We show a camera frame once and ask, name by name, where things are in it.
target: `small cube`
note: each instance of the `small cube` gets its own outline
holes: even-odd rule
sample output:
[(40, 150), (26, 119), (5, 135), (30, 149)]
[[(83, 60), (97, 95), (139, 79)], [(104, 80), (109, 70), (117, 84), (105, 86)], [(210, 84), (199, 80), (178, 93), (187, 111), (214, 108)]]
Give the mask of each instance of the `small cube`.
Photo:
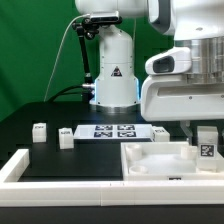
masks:
[(214, 144), (218, 145), (218, 130), (217, 127), (198, 126), (198, 145)]
[(152, 127), (153, 141), (154, 142), (169, 142), (170, 134), (163, 127)]
[(60, 149), (74, 148), (73, 133), (71, 128), (61, 128), (59, 131)]
[(46, 142), (47, 141), (47, 124), (38, 123), (33, 125), (32, 130), (33, 142)]

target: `green backdrop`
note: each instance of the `green backdrop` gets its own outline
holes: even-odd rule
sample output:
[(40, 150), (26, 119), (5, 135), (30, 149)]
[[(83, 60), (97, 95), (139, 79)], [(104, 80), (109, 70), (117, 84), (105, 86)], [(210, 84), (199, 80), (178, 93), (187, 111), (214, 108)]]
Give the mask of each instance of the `green backdrop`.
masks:
[[(0, 1), (0, 120), (28, 102), (43, 101), (64, 31), (78, 15), (74, 0)], [(119, 27), (132, 36), (134, 20), (126, 19)], [(94, 77), (99, 73), (97, 41), (96, 38), (87, 42)], [(147, 58), (172, 45), (172, 38), (156, 33), (147, 18), (137, 19), (135, 75), (140, 83), (146, 78), (144, 64)], [(50, 95), (82, 83), (83, 75), (78, 38), (70, 29)], [(59, 100), (81, 98), (70, 96)]]

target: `white box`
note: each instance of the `white box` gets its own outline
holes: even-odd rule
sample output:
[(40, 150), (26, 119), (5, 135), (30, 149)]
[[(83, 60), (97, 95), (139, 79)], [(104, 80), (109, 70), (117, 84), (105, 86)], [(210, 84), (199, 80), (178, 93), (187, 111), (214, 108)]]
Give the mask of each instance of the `white box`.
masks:
[(32, 130), (33, 142), (46, 142), (47, 141), (47, 124), (38, 123), (33, 125)]
[(60, 149), (74, 148), (73, 133), (71, 128), (62, 128), (59, 132), (59, 145)]

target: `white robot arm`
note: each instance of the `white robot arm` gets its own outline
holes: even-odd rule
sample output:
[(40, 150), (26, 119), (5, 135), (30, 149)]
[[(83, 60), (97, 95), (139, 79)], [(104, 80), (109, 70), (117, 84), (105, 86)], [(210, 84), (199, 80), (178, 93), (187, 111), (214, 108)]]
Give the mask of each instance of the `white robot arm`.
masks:
[(75, 0), (82, 14), (119, 11), (123, 18), (142, 17), (147, 13), (147, 0)]
[(224, 1), (166, 2), (168, 22), (158, 23), (153, 16), (150, 21), (159, 32), (173, 33), (175, 46), (146, 62), (149, 77), (142, 86), (142, 117), (147, 121), (223, 119)]
[[(81, 14), (98, 15), (99, 20), (111, 11), (132, 18), (147, 13), (145, 0), (76, 0), (75, 3)], [(132, 38), (114, 25), (100, 26), (99, 36), (100, 74), (95, 80), (95, 97), (90, 105), (110, 113), (136, 110), (140, 100)]]

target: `black cable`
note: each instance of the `black cable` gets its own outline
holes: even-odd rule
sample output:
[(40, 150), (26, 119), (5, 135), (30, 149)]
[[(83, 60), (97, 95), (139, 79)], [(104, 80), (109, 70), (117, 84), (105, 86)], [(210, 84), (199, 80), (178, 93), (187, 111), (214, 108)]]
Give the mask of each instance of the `black cable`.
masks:
[(60, 92), (58, 92), (57, 94), (55, 94), (54, 96), (52, 96), (47, 102), (53, 102), (58, 96), (64, 94), (65, 92), (72, 90), (72, 89), (78, 89), (78, 88), (82, 88), (82, 85), (75, 85), (75, 86), (67, 87), (67, 88), (61, 90)]

